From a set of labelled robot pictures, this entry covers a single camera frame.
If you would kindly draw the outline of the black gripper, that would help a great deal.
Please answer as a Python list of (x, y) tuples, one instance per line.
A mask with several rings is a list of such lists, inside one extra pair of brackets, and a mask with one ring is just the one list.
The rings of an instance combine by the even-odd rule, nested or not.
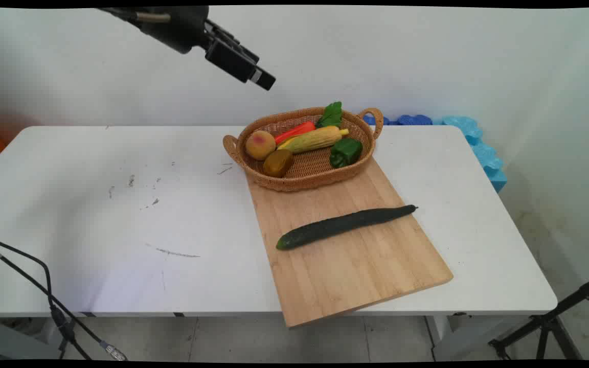
[(270, 90), (276, 77), (259, 66), (259, 56), (246, 49), (234, 35), (208, 19), (208, 6), (140, 7), (150, 14), (167, 14), (170, 21), (141, 22), (140, 30), (175, 51), (186, 54), (194, 47), (206, 50), (206, 60), (241, 82)]

